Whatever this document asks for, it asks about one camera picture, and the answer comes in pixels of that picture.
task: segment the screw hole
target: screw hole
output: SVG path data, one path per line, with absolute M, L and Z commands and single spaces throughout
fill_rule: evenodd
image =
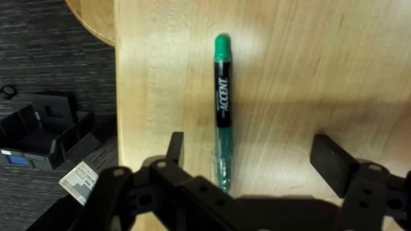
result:
M 141 206 L 148 206 L 153 201 L 153 198 L 149 195 L 142 195 L 139 199 Z
M 388 207 L 390 207 L 391 209 L 394 209 L 394 210 L 400 209 L 402 207 L 402 203 L 398 199 L 391 199 L 391 200 L 387 201 L 387 205 L 388 205 Z
M 200 191 L 206 192 L 206 191 L 207 191 L 207 187 L 206 187 L 206 186 L 201 186 L 201 187 L 200 187 Z
M 372 191 L 369 190 L 369 189 L 364 189 L 363 192 L 364 192 L 365 194 L 368 194 L 368 195 L 371 195 L 371 194 L 372 194 Z
M 223 199 L 218 199 L 217 200 L 217 205 L 218 206 L 224 206 L 226 204 L 226 202 Z
M 367 202 L 360 201 L 358 204 L 363 208 L 368 208 L 368 203 Z

